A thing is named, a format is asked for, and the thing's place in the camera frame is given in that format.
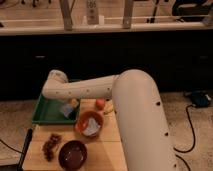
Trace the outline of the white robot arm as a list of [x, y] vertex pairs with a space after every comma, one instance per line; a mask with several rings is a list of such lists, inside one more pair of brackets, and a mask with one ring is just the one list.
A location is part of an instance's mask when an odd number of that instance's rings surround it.
[[42, 88], [49, 99], [97, 99], [113, 102], [128, 171], [179, 171], [158, 87], [146, 72], [70, 82], [52, 70]]

